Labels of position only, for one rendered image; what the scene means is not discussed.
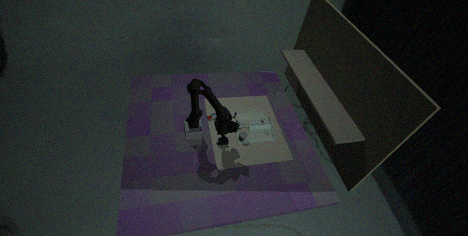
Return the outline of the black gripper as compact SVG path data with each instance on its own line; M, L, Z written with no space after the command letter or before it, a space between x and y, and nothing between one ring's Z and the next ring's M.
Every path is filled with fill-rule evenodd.
M227 130L227 127L224 129L221 129L218 127L218 121L214 121L215 128L217 130L217 133L220 134L222 137L218 139L219 145L227 145L228 144L228 138L224 135L225 131Z

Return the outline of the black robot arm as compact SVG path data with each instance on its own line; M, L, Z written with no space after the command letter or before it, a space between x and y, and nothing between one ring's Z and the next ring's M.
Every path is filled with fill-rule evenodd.
M200 87L203 87L204 90L200 90ZM198 80L198 79L193 79L188 85L187 85L187 91L190 93L191 96L191 106L192 106L192 111L190 113L190 116L186 119L188 122L189 128L194 129L198 128L199 126L199 119L203 115L203 111L199 109L199 96L203 95L206 97L206 99L210 102L212 107L216 111L216 120L218 120L218 127L221 129L224 129L227 127L227 130L225 131L225 134L227 133L233 133L238 131L239 124L231 121L232 116L230 114L230 111L226 108L223 107L219 100L215 97L214 93L211 91L211 88L208 87L203 81Z

